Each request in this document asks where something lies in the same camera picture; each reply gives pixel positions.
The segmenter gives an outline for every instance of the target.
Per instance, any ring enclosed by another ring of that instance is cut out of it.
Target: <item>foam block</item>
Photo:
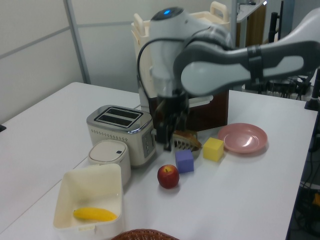
[[[175,165],[180,174],[194,171],[194,156],[191,150],[181,150],[175,152]]]
[[[224,141],[210,137],[203,145],[203,158],[218,162],[224,154]]]

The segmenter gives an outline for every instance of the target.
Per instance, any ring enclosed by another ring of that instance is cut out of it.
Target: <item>white lid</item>
[[[119,159],[125,150],[126,145],[121,141],[104,140],[91,149],[89,157],[97,162],[113,162]]]

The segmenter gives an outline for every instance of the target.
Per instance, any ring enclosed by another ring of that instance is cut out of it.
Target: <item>wicker basket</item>
[[[153,229],[135,229],[123,232],[112,240],[179,240],[173,236]]]

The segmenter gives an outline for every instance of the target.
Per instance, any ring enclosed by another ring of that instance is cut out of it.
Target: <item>purple cube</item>
[[[194,171],[194,156],[191,150],[181,150],[175,152],[175,165],[180,174]]]

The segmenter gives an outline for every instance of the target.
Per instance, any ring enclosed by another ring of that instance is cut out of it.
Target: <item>small white container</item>
[[[122,185],[126,185],[131,177],[128,146],[117,140],[102,140],[89,152],[88,160],[92,164],[118,164],[121,167]]]
[[[79,220],[74,210],[95,207],[118,216],[113,221]],[[109,240],[124,231],[123,188],[118,164],[67,172],[61,182],[53,226],[61,240]]]

